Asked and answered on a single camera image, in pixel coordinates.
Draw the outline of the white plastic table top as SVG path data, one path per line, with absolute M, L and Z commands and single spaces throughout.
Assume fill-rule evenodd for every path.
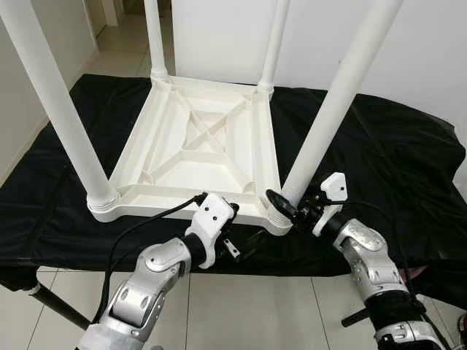
M 268 85 L 154 77 L 108 177 L 117 197 L 90 206 L 101 222 L 152 217 L 201 193 L 236 203 L 234 223 L 283 236 L 289 229 L 266 196 L 280 191 Z

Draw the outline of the black table cloth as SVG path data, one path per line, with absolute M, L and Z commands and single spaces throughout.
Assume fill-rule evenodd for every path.
M 150 79 L 84 74 L 70 91 L 77 113 L 107 176 L 149 94 Z M 293 167 L 326 90 L 276 87 L 271 125 L 280 176 Z M 366 201 L 391 216 L 390 225 L 370 208 L 348 206 L 367 226 L 380 231 L 406 253 L 409 267 L 428 266 L 415 277 L 420 294 L 458 308 L 467 306 L 467 206 L 452 180 L 465 160 L 453 127 L 420 110 L 358 94 L 314 174 L 313 186 L 333 172 L 344 172 L 353 201 Z M 313 190 L 309 186 L 306 197 Z M 86 207 L 80 184 L 53 127 L 36 141 L 0 186 L 0 278 L 36 273 L 40 266 L 103 271 L 113 240 L 144 217 L 99 222 Z M 170 238 L 189 219 L 160 219 L 134 231 L 116 256 Z M 221 260 L 198 273 L 238 276 L 343 276 L 347 261 L 306 231 L 260 238 L 244 261 Z

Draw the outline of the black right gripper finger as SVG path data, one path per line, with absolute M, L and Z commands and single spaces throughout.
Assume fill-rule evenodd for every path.
M 290 222 L 295 220 L 296 214 L 299 211 L 287 198 L 273 190 L 266 190 L 266 197 L 277 213 L 286 217 Z

